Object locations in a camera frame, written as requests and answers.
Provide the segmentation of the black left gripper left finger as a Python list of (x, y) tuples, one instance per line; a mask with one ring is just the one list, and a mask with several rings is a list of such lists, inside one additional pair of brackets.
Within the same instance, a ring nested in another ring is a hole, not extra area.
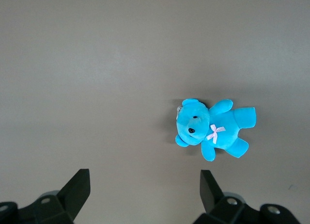
[(60, 191), (48, 192), (18, 211), (20, 224), (73, 224), (91, 192), (90, 171), (80, 169)]

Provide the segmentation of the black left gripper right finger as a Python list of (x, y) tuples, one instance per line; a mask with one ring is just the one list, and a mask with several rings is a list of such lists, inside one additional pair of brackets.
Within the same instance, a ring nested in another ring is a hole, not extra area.
[(258, 224), (259, 212), (233, 193), (224, 193), (211, 171), (201, 170), (200, 197), (205, 212), (195, 224)]

